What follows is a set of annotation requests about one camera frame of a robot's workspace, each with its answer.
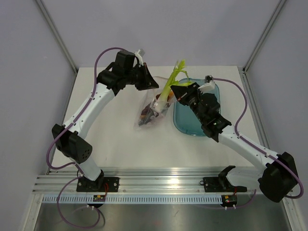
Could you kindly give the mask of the clear zip top bag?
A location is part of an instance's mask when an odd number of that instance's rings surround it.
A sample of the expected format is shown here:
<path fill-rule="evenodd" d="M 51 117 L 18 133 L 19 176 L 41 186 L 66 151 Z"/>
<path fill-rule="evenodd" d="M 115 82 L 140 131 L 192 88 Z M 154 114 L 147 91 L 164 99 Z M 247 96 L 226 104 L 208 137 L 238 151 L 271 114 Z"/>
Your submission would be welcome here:
<path fill-rule="evenodd" d="M 156 101 L 156 95 L 160 94 L 164 85 L 166 84 L 168 78 L 165 77 L 160 77 L 160 76 L 155 76 L 154 80 L 158 83 L 159 88 L 157 89 L 151 89 L 147 90 L 146 94 L 144 95 L 140 107 L 137 112 L 137 116 L 134 122 L 134 129 L 135 130 L 146 130 L 152 127 L 157 127 L 162 121 L 166 118 L 168 110 L 171 108 L 171 106 L 175 102 L 175 97 L 173 96 L 172 100 L 169 102 L 167 105 L 167 108 L 159 114 L 158 117 L 156 117 L 154 120 L 152 120 L 150 123 L 143 125 L 143 126 L 138 126 L 138 120 L 141 115 L 141 112 L 144 108 L 151 108 Z"/>

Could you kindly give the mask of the celery stalk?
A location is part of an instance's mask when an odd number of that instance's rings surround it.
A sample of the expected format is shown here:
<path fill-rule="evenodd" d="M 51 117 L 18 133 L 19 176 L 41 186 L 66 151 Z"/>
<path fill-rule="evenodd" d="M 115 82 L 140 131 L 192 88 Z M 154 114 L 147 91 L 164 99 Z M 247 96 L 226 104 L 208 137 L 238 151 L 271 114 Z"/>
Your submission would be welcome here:
<path fill-rule="evenodd" d="M 176 64 L 173 68 L 173 71 L 171 72 L 169 78 L 167 79 L 166 84 L 164 85 L 161 95 L 158 100 L 156 100 L 152 106 L 152 109 L 156 111 L 157 113 L 162 113 L 166 108 L 169 102 L 163 101 L 163 99 L 166 99 L 168 94 L 172 91 L 171 86 L 172 85 L 178 85 L 178 86 L 187 86 L 192 84 L 193 82 L 190 80 L 187 71 L 185 70 L 186 63 L 185 60 L 182 59 L 180 61 L 176 61 Z M 178 80 L 176 80 L 177 76 L 180 73 L 184 73 L 186 76 L 187 82 L 180 83 Z"/>

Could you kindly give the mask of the orange papaya slice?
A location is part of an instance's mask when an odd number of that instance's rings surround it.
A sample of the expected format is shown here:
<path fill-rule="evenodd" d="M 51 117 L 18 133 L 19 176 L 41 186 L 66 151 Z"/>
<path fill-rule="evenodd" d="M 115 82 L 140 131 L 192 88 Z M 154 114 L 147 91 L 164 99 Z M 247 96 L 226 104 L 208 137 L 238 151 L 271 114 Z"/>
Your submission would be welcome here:
<path fill-rule="evenodd" d="M 161 95 L 161 94 L 156 95 L 156 99 L 157 99 L 157 100 L 159 99 L 160 95 Z M 171 92 L 168 94 L 167 98 L 166 98 L 166 99 L 163 99 L 163 101 L 170 102 L 171 99 L 173 98 L 173 96 L 174 96 L 174 94 L 173 94 L 173 92 L 171 91 Z"/>

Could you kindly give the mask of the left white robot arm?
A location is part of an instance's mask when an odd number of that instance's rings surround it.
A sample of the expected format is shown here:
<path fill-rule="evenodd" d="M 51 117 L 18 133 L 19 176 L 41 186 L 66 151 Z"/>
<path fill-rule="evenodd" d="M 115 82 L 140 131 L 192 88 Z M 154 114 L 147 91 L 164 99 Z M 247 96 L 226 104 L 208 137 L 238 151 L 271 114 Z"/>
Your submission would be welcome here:
<path fill-rule="evenodd" d="M 92 146 L 85 138 L 103 108 L 127 85 L 139 91 L 156 89 L 159 85 L 143 61 L 143 50 L 129 52 L 118 48 L 115 61 L 100 73 L 94 73 L 94 86 L 79 109 L 63 125 L 52 128 L 54 145 L 77 166 L 79 192 L 106 189 L 104 172 L 91 158 Z"/>

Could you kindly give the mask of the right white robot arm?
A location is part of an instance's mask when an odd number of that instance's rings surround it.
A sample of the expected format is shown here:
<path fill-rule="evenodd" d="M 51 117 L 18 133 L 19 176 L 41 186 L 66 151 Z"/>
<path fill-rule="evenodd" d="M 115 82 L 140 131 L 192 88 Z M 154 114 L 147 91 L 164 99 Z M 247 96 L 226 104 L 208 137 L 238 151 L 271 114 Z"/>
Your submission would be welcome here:
<path fill-rule="evenodd" d="M 210 93 L 214 88 L 215 82 L 212 80 L 201 86 L 197 83 L 171 86 L 177 101 L 193 111 L 207 137 L 231 148 L 262 172 L 257 181 L 268 199 L 280 202 L 285 197 L 302 197 L 304 186 L 294 158 L 287 152 L 278 154 L 239 133 L 237 127 L 220 114 L 220 104 L 216 96 Z"/>

